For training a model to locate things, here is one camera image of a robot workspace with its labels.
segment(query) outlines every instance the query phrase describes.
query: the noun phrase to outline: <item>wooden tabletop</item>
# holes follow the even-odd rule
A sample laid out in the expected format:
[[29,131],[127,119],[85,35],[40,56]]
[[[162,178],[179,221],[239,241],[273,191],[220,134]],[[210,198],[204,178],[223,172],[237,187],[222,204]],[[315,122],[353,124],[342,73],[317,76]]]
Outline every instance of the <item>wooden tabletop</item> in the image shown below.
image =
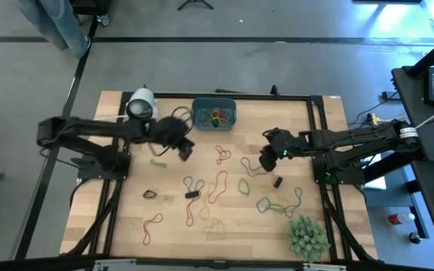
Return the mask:
[[[95,118],[111,117],[118,114],[122,92],[103,91]],[[329,129],[346,129],[346,119],[341,98],[325,96],[325,112]],[[159,99],[160,116],[170,115],[178,106],[191,107],[191,99]],[[154,257],[186,259],[229,259],[229,260],[276,260],[292,261],[299,259],[289,250],[286,230],[289,218],[284,214],[267,211],[260,213],[256,203],[267,196],[272,203],[294,205],[298,201],[294,190],[302,189],[301,205],[294,210],[293,218],[311,215],[323,228],[322,203],[319,188],[313,181],[310,158],[280,160],[273,172],[249,177],[240,159],[248,157],[251,166],[257,167],[259,150],[266,145],[261,135],[266,129],[279,127],[288,129],[294,135],[309,130],[307,106],[305,102],[236,100],[237,123],[230,132],[201,132],[193,129],[188,138],[195,143],[194,152],[187,162],[182,162],[178,151],[168,151],[162,157],[153,157],[147,145],[131,145],[132,162],[130,174],[124,181],[111,256],[115,257]],[[319,113],[315,108],[316,123],[319,129]],[[101,145],[111,144],[111,139],[92,137]],[[216,145],[231,152],[231,157],[216,163],[219,153]],[[150,164],[150,159],[166,163],[162,169]],[[216,183],[217,174],[227,172],[227,190],[224,190],[225,173],[219,175],[215,193],[209,200],[204,194],[211,184]],[[273,183],[276,176],[283,177],[283,183],[276,189]],[[185,176],[191,176],[194,185],[204,180],[202,197],[191,204],[193,225],[187,226],[186,207],[191,201],[184,194],[188,192],[182,183]],[[250,195],[242,195],[237,184],[245,178],[250,186]],[[61,252],[69,251],[93,223],[101,193],[102,181],[89,181],[75,194],[66,225]],[[369,224],[368,213],[362,194],[356,188],[341,185],[341,198],[347,226],[359,243],[374,257],[377,257]],[[142,197],[146,190],[157,193],[154,199]],[[158,224],[150,223],[147,229],[151,242],[143,245],[145,232],[142,224],[151,220],[157,213],[163,215]],[[100,233],[97,251],[102,251],[106,224]],[[341,239],[334,224],[338,256],[343,258]],[[322,260],[330,260],[329,253]]]

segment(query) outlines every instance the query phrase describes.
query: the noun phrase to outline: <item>concrete floor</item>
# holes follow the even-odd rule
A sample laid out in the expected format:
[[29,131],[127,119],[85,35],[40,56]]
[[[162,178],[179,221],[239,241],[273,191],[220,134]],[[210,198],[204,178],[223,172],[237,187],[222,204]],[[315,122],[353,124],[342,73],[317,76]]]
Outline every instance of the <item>concrete floor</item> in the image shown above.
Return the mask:
[[[114,0],[112,24],[99,27],[96,36],[434,38],[429,12],[420,5],[209,1],[214,11],[188,6],[177,12],[183,0]],[[0,0],[1,18],[0,36],[38,36],[11,0]],[[84,20],[85,32],[89,25]],[[196,93],[216,88],[268,93],[276,84],[281,93],[342,96],[347,118],[354,120],[379,102],[381,92],[393,90],[391,69],[412,65],[431,49],[358,44],[95,43],[72,112],[92,117],[101,90],[131,91],[143,84],[154,91]],[[36,125],[61,112],[77,64],[70,52],[59,52],[48,43],[0,43],[0,171],[7,174],[0,181],[0,260],[12,257],[40,174],[43,159],[35,144]],[[404,114],[404,108],[389,102],[374,112],[387,119]],[[60,152],[61,159],[71,156]],[[58,254],[75,175],[72,168],[57,164],[29,257]],[[381,260],[434,268],[434,229],[423,200],[418,201],[432,236],[420,245],[404,239],[413,225],[388,225],[386,215],[399,209],[369,209]]]

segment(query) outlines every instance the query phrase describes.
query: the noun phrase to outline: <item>jeans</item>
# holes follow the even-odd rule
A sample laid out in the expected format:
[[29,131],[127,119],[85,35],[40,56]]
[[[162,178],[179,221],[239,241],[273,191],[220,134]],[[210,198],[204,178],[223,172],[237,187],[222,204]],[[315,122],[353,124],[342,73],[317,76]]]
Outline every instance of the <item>jeans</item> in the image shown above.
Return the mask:
[[58,49],[67,47],[77,58],[87,52],[88,41],[73,17],[69,0],[14,0],[26,18]]

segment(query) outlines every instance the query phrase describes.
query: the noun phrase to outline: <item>blue tray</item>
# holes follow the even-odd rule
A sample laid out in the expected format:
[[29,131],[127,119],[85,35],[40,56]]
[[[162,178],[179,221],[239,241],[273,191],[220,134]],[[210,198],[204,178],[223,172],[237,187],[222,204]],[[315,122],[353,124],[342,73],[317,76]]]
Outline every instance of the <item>blue tray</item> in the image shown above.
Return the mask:
[[[217,127],[213,125],[210,116],[214,108],[227,118],[227,122],[221,120]],[[230,131],[237,120],[235,101],[229,98],[196,98],[192,102],[192,111],[194,125],[202,131]]]

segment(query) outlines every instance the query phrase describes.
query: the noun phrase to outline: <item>succulent plant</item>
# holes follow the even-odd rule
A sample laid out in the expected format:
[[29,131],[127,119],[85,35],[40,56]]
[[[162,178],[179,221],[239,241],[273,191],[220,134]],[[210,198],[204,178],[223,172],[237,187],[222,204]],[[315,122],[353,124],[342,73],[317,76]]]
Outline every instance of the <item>succulent plant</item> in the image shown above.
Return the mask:
[[308,263],[319,261],[324,252],[329,249],[326,231],[308,215],[299,215],[299,219],[289,222],[287,239],[298,257]]

